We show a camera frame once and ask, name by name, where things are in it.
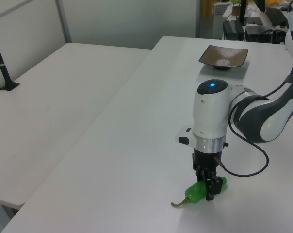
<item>white desk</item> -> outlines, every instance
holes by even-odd
[[[66,44],[0,91],[0,203],[19,209],[149,50]]]
[[[203,65],[209,44],[249,48],[246,62],[229,71]],[[228,188],[213,201],[170,205],[196,181],[192,149],[174,138],[193,123],[198,85],[217,77],[264,94],[292,62],[283,45],[163,37],[3,233],[293,233],[293,116],[262,145],[270,155],[262,174],[237,178],[219,168]],[[264,165],[229,130],[227,142],[227,168],[249,173]]]

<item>black stand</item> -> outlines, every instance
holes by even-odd
[[[214,195],[219,194],[222,189],[223,180],[216,176],[218,163],[214,159],[216,156],[221,160],[221,153],[205,154],[194,149],[193,169],[196,171],[197,181],[203,180],[205,182],[206,200],[212,200]]]
[[[1,53],[0,53],[0,69],[1,69],[1,72],[2,72],[3,77],[5,79],[5,87],[3,88],[3,90],[11,91],[19,85],[19,83],[15,83],[12,81],[12,79],[9,75],[9,72],[7,71],[6,65],[3,61]]]

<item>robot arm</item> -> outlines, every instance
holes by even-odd
[[[286,46],[293,55],[290,33],[286,36]],[[208,80],[198,87],[194,100],[194,124],[184,127],[176,140],[194,148],[193,169],[197,181],[205,181],[207,200],[212,200],[213,195],[221,191],[221,178],[216,176],[216,167],[221,164],[223,148],[228,146],[225,139],[229,122],[253,143],[269,142],[281,134],[293,114],[291,73],[270,100],[249,88],[233,86],[223,80]]]

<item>green object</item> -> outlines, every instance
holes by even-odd
[[[223,180],[222,187],[228,182],[225,177],[221,177]],[[191,187],[189,187],[185,192],[185,199],[179,203],[179,204],[174,204],[173,202],[171,203],[172,206],[178,207],[186,203],[197,203],[201,199],[206,197],[207,190],[206,190],[206,185],[204,181],[198,181],[195,184],[193,184]]]

